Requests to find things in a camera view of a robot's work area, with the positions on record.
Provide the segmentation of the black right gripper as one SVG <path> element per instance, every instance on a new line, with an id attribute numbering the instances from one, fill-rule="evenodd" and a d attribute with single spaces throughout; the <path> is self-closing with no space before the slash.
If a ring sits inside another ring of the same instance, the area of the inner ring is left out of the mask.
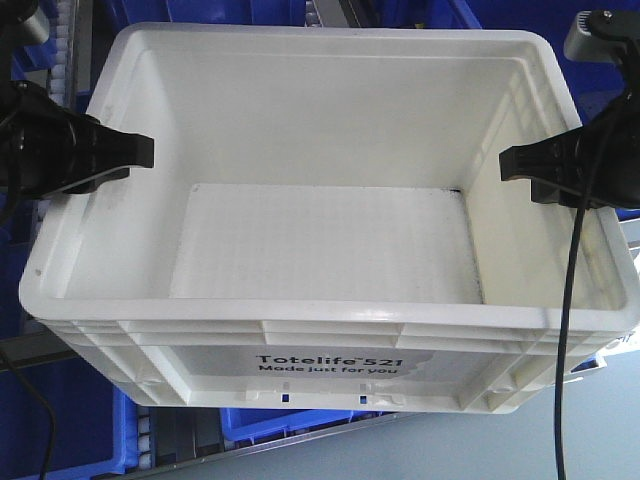
<path id="1" fill-rule="evenodd" d="M 546 181 L 560 160 L 558 183 Z M 499 154 L 502 181 L 529 179 L 531 201 L 578 208 L 639 207 L 639 96 L 623 93 L 591 122 L 564 134 Z"/>

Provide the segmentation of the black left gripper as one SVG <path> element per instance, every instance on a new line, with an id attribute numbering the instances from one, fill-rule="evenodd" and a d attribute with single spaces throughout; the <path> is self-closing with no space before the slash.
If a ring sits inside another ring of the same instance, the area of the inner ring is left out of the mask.
<path id="1" fill-rule="evenodd" d="M 92 173 L 80 183 L 84 147 L 92 145 Z M 1 83 L 1 191 L 43 199 L 55 193 L 88 194 L 107 182 L 127 178 L 131 168 L 154 167 L 154 140 L 102 125 L 68 110 L 27 80 Z"/>

